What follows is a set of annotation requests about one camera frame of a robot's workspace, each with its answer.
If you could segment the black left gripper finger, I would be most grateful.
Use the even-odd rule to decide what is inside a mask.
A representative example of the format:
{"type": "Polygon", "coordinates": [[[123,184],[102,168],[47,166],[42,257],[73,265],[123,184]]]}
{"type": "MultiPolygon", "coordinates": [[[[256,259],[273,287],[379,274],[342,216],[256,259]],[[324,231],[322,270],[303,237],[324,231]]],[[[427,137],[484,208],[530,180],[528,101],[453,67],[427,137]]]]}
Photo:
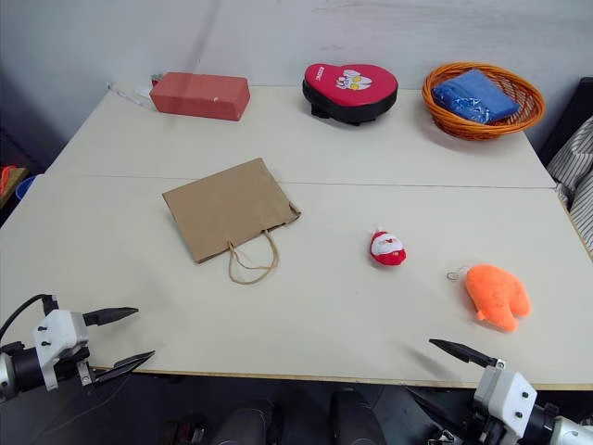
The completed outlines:
{"type": "Polygon", "coordinates": [[[152,358],[154,354],[154,350],[143,352],[116,362],[110,370],[101,372],[94,370],[93,383],[95,385],[103,385],[119,377],[125,376],[152,358]]]}
{"type": "Polygon", "coordinates": [[[87,326],[111,324],[138,312],[137,308],[105,308],[84,313],[82,318],[87,326]]]}

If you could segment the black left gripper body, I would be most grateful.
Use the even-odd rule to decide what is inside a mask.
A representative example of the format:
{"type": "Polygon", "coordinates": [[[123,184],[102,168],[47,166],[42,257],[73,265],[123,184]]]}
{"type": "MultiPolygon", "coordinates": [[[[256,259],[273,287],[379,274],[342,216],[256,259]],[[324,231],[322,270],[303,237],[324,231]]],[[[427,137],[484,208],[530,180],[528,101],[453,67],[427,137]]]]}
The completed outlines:
{"type": "Polygon", "coordinates": [[[89,330],[79,312],[70,312],[59,323],[60,353],[57,362],[59,382],[78,377],[83,386],[94,382],[89,368],[89,330]]]}

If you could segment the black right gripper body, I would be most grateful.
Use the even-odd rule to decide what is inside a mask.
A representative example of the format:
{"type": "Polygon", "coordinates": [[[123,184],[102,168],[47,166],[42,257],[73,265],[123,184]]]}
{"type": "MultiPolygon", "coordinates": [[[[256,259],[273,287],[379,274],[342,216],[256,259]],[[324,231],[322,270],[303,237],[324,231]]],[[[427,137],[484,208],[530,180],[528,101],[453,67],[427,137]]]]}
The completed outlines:
{"type": "Polygon", "coordinates": [[[476,413],[473,420],[476,423],[476,434],[479,440],[486,440],[490,423],[497,412],[497,396],[499,393],[499,380],[504,376],[506,363],[496,359],[489,364],[481,377],[478,387],[473,395],[476,413]]]}

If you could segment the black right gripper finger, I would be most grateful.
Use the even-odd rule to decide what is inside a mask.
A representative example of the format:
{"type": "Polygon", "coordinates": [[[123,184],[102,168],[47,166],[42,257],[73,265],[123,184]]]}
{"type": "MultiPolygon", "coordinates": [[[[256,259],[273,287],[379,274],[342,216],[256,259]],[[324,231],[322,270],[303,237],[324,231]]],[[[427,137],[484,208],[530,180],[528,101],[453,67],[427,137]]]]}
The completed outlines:
{"type": "Polygon", "coordinates": [[[498,359],[489,357],[461,343],[436,338],[430,338],[429,342],[462,362],[472,362],[483,368],[487,366],[496,367],[498,363],[498,359]]]}
{"type": "Polygon", "coordinates": [[[461,424],[472,415],[473,393],[463,388],[406,387],[416,404],[435,422],[461,424]]]}

